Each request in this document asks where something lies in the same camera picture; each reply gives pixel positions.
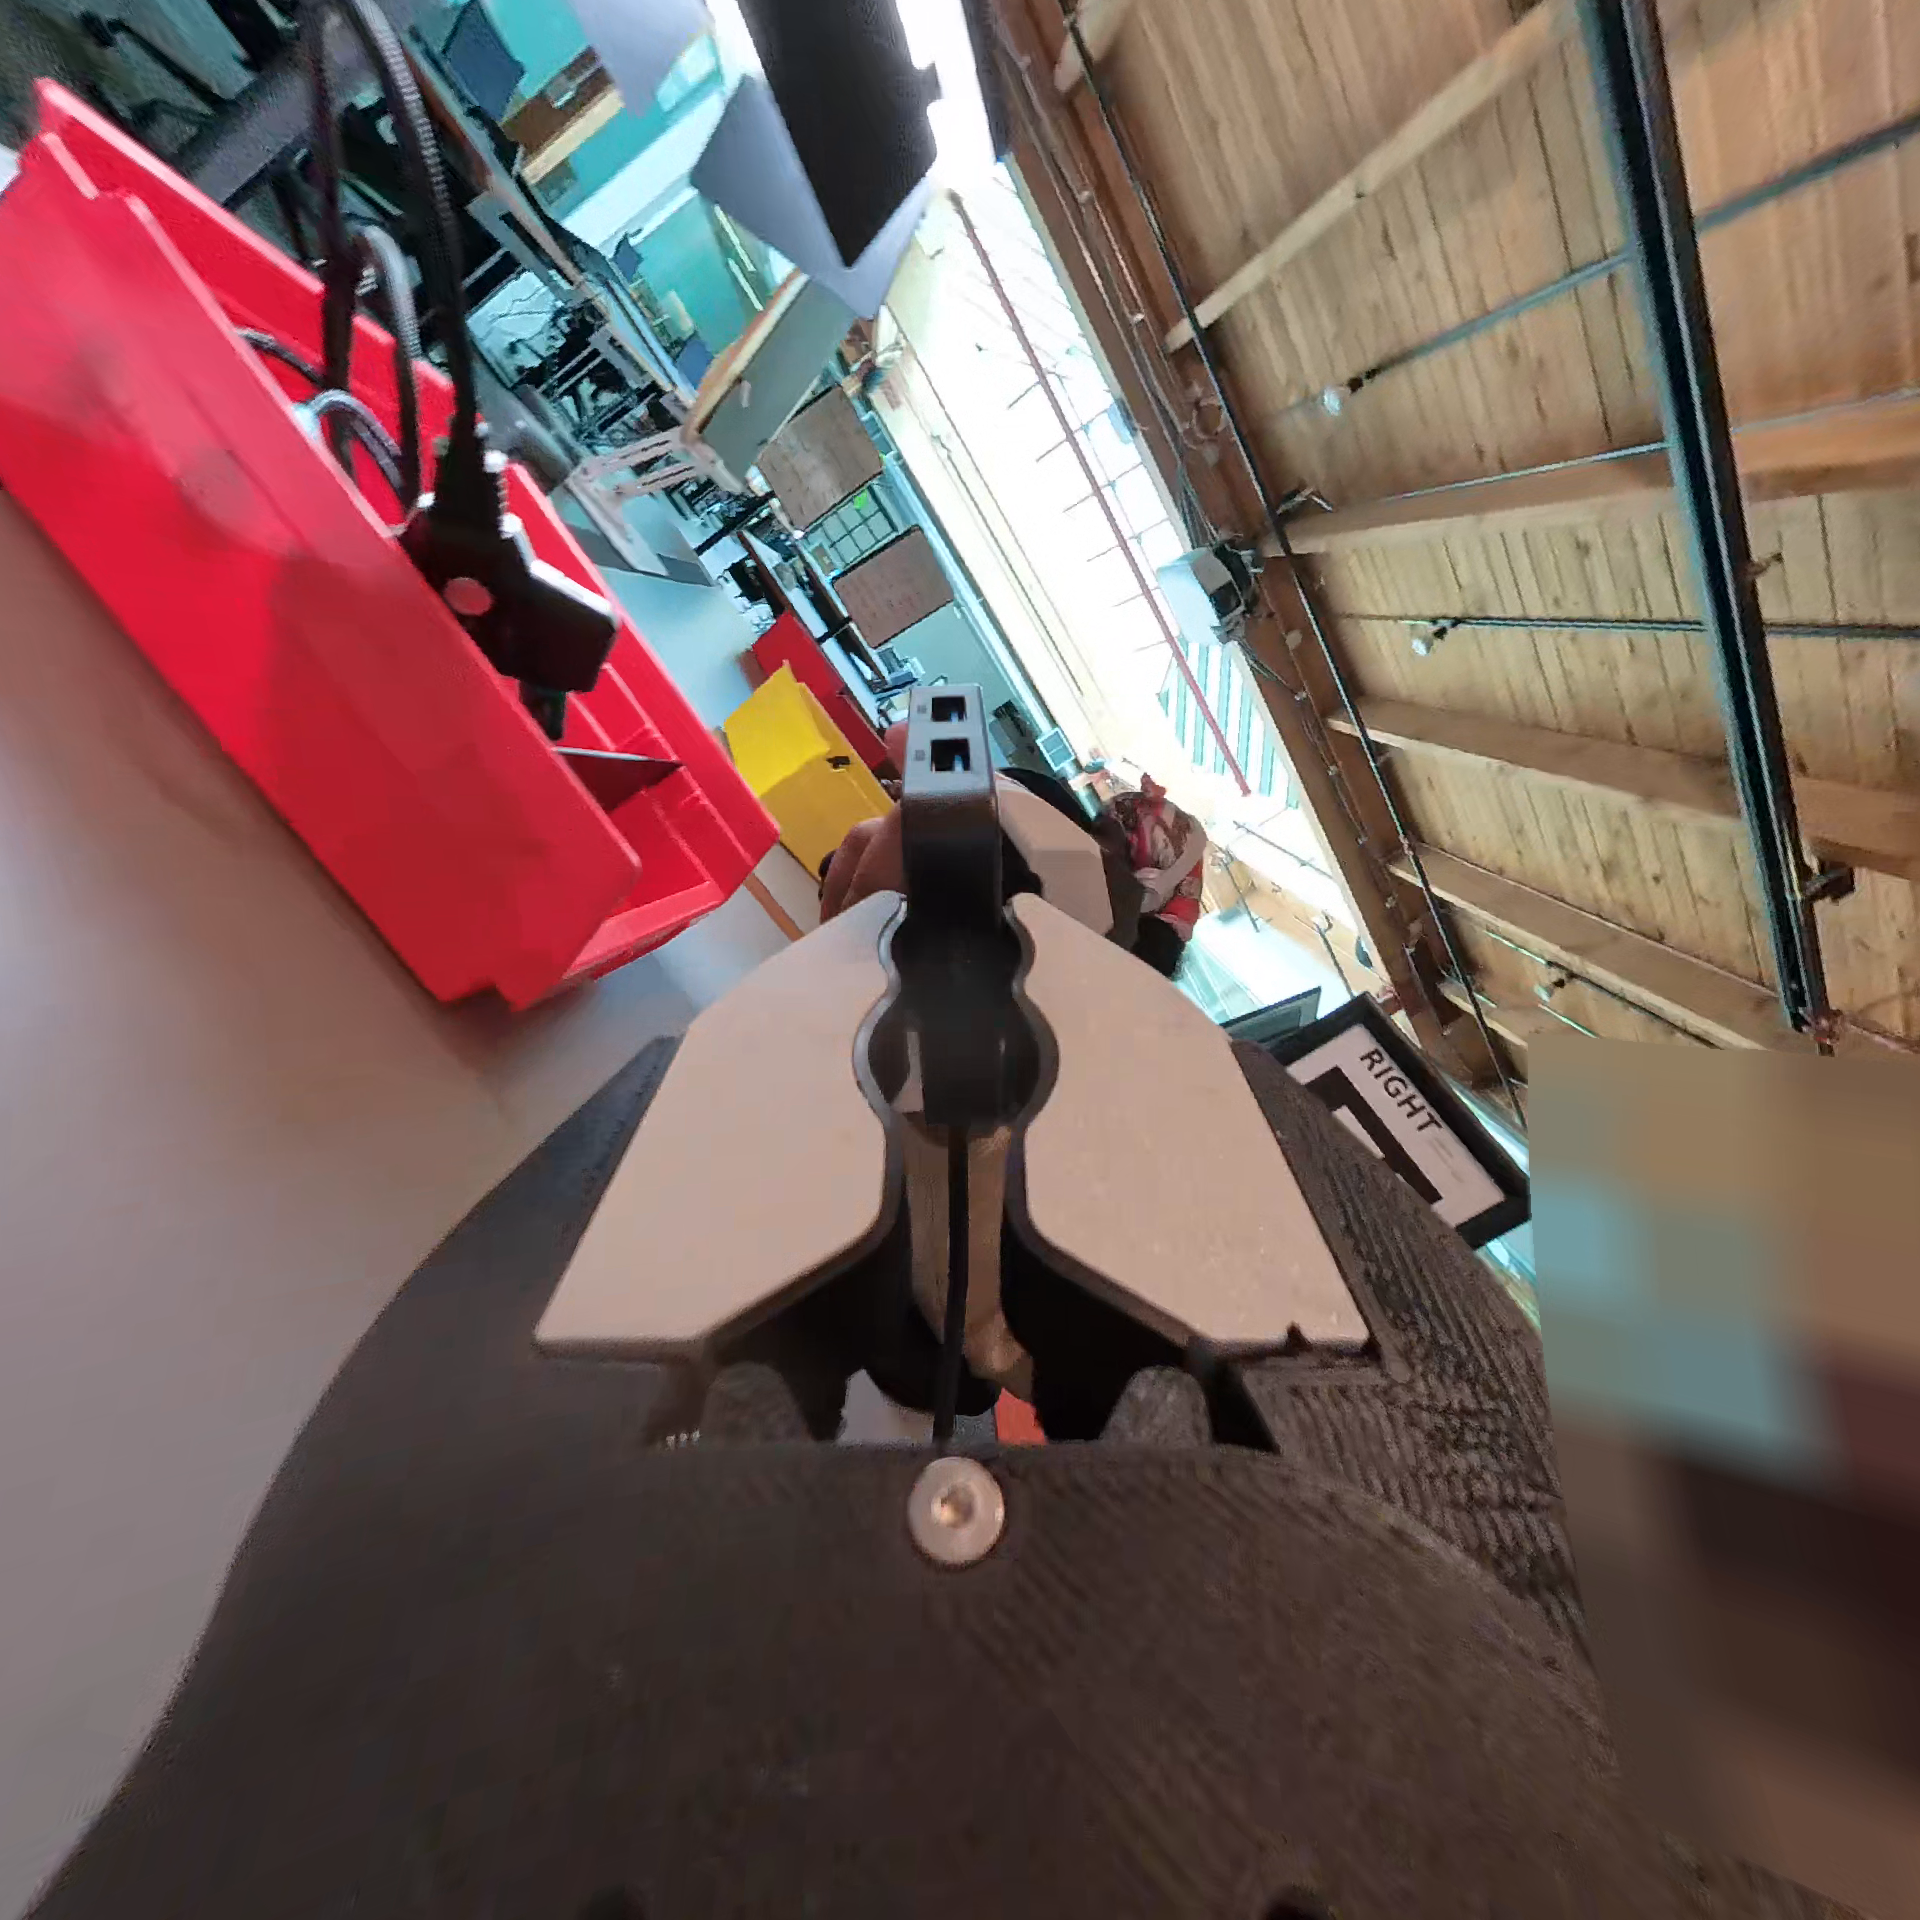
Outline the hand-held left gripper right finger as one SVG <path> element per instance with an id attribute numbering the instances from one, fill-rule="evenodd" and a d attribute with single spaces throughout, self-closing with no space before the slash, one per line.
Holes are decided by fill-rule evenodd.
<path id="1" fill-rule="evenodd" d="M 1038 897 L 1013 918 L 1047 1069 L 1010 1182 L 1039 1258 L 1178 1349 L 1357 1353 L 1372 1331 L 1225 1032 Z"/>

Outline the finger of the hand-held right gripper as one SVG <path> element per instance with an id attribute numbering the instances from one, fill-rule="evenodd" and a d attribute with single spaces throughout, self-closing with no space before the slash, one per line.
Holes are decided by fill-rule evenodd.
<path id="1" fill-rule="evenodd" d="M 1133 947 L 1141 878 L 1121 828 L 1060 779 L 998 779 L 997 808 L 1010 891 L 1038 893 L 1114 947 Z"/>

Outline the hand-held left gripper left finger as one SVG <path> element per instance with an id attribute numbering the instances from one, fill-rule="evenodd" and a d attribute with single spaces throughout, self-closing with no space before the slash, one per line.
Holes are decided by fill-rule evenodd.
<path id="1" fill-rule="evenodd" d="M 904 1162 L 866 1045 L 901 893 L 762 963 L 693 1022 L 535 1322 L 544 1360 L 658 1370 L 698 1427 L 767 1377 L 844 1444 L 847 1382 L 912 1358 Z"/>

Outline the red plastic bin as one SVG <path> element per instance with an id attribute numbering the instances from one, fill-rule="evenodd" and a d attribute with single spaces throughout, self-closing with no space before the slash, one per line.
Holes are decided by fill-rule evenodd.
<path id="1" fill-rule="evenodd" d="M 559 742 L 297 420 L 319 284 L 64 88 L 4 187 L 4 491 L 437 1001 L 674 940 L 776 824 L 632 618 Z M 617 808 L 554 748 L 684 761 Z"/>
<path id="2" fill-rule="evenodd" d="M 862 709 L 833 656 L 816 641 L 793 613 L 782 613 L 752 645 L 759 673 L 770 678 L 789 669 L 828 715 L 828 723 L 847 742 L 847 750 L 869 773 L 881 778 L 890 770 L 884 740 Z"/>

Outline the person's right hand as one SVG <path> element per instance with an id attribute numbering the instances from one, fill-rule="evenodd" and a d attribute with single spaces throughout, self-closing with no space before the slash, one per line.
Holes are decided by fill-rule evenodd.
<path id="1" fill-rule="evenodd" d="M 903 814 L 901 808 L 890 808 L 881 817 L 854 824 L 828 857 L 821 885 L 821 924 L 836 922 L 850 908 L 878 893 L 901 893 L 903 890 Z"/>

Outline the black framed marker sign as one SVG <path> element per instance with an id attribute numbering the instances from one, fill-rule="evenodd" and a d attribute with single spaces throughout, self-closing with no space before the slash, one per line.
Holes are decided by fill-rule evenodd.
<path id="1" fill-rule="evenodd" d="M 1532 1218 L 1527 1172 L 1369 997 L 1272 1045 L 1287 1074 L 1478 1250 Z"/>

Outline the yellow plastic bin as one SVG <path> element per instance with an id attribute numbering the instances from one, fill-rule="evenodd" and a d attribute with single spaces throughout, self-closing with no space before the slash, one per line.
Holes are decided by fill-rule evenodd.
<path id="1" fill-rule="evenodd" d="M 774 819 L 780 843 L 810 878 L 821 878 L 852 828 L 895 805 L 790 666 L 732 710 L 721 737 L 750 792 Z"/>

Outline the grey ceiling unit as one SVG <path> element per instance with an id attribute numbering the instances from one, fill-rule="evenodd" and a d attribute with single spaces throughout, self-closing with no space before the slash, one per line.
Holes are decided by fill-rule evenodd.
<path id="1" fill-rule="evenodd" d="M 1156 581 L 1181 636 L 1238 641 L 1256 605 L 1258 561 L 1250 546 L 1220 539 L 1159 564 Z"/>

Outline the brown backed board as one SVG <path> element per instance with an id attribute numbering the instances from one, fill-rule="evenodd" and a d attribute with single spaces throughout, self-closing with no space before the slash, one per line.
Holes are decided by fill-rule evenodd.
<path id="1" fill-rule="evenodd" d="M 953 603 L 942 554 L 918 524 L 831 576 L 831 593 L 863 645 L 889 645 Z"/>
<path id="2" fill-rule="evenodd" d="M 881 456 L 852 398 L 829 386 L 760 448 L 756 472 L 794 532 L 813 529 L 881 473 Z"/>

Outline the black monitor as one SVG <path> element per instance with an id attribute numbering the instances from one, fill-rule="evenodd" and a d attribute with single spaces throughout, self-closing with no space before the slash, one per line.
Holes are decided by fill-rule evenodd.
<path id="1" fill-rule="evenodd" d="M 921 224 L 942 85 L 918 64 L 895 4 L 585 2 L 586 46 L 629 105 L 658 96 L 697 40 L 719 58 L 724 100 L 679 177 L 711 209 L 874 320 Z"/>

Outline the black board with wooden frame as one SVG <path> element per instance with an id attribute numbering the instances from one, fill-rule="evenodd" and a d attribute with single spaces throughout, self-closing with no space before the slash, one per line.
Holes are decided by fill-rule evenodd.
<path id="1" fill-rule="evenodd" d="M 766 443 L 813 396 L 854 314 L 828 286 L 793 269 L 705 370 L 681 428 L 697 472 L 745 491 Z"/>

